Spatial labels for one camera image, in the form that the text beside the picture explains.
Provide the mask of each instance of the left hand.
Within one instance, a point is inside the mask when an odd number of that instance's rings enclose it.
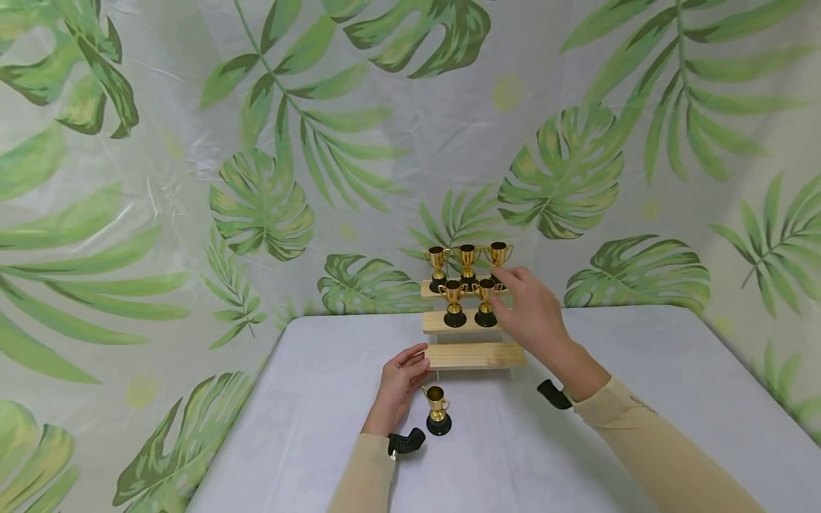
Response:
[[[382,382],[362,433],[387,437],[411,409],[416,389],[430,376],[430,360],[424,357],[425,343],[416,344],[394,356],[382,367]]]

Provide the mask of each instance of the black trophy base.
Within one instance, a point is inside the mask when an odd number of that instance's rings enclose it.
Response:
[[[496,326],[496,316],[493,315],[493,312],[485,313],[482,310],[476,312],[476,315],[473,316],[473,320],[476,321],[481,327],[493,327]]]
[[[439,286],[444,285],[446,281],[447,281],[447,276],[445,276],[441,280],[437,280],[434,277],[430,277],[430,286],[428,288],[430,289],[431,292],[433,292],[435,294],[440,294]]]
[[[476,275],[474,274],[471,277],[461,277],[459,279],[462,285],[467,285],[467,290],[472,292],[477,285],[479,285],[479,280],[476,279]]]
[[[506,291],[507,287],[502,284],[502,281],[499,278],[495,277],[492,273],[490,274],[490,279],[493,280],[493,283],[499,285],[500,291]]]
[[[442,422],[434,422],[430,416],[428,416],[428,422],[425,424],[428,426],[428,431],[430,431],[430,434],[435,437],[441,437],[448,434],[453,427],[453,421],[451,421],[451,416],[448,414],[445,414],[445,420]]]
[[[459,312],[458,314],[445,313],[445,324],[450,327],[462,327],[465,326],[466,322],[467,315],[465,315],[465,312]]]

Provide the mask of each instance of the beige sleeve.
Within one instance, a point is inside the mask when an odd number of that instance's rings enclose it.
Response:
[[[388,513],[388,490],[396,466],[388,456],[387,438],[361,434],[328,513]]]
[[[662,513],[764,513],[730,474],[621,381],[612,378],[574,407]]]

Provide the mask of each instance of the trophy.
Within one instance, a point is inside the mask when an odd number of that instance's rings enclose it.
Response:
[[[479,311],[476,312],[473,319],[481,327],[496,326],[496,316],[493,315],[493,306],[490,304],[490,296],[496,295],[501,283],[496,283],[490,278],[484,278],[479,281],[479,286],[474,289],[476,296],[482,301],[479,305]]]
[[[422,251],[424,261],[433,268],[433,275],[430,277],[430,287],[428,287],[431,292],[438,294],[439,286],[444,285],[447,281],[447,274],[445,274],[443,268],[445,267],[448,251],[450,250],[440,245],[435,245]]]
[[[453,421],[447,414],[447,408],[450,407],[451,402],[445,399],[445,391],[441,387],[422,387],[422,392],[430,405],[428,421],[425,423],[428,431],[437,437],[446,435],[451,430]]]
[[[513,254],[513,245],[505,244],[504,242],[494,242],[486,249],[488,254],[488,260],[490,260],[491,265],[495,268],[501,267],[508,259],[510,259],[511,254]],[[505,290],[505,286],[499,281],[497,277],[490,273],[490,278],[496,282],[499,286],[499,290]]]
[[[476,284],[476,271],[473,270],[473,264],[476,261],[476,246],[472,244],[463,244],[459,246],[459,260],[462,263],[461,282],[468,286],[468,290],[473,290]]]
[[[445,312],[445,324],[450,327],[464,326],[467,322],[467,316],[459,305],[459,301],[465,296],[465,290],[466,286],[459,280],[447,280],[444,285],[439,286],[439,294],[445,296],[449,303]]]

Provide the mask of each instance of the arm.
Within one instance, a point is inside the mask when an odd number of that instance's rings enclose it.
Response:
[[[382,368],[382,381],[356,439],[328,513],[387,513],[388,491],[396,461],[388,455],[388,435],[411,409],[411,398],[430,376],[427,344],[417,344],[396,355]]]
[[[558,300],[527,269],[493,273],[513,294],[513,310],[493,300],[502,329],[564,384],[576,413],[662,513],[764,513],[724,469],[570,338]]]

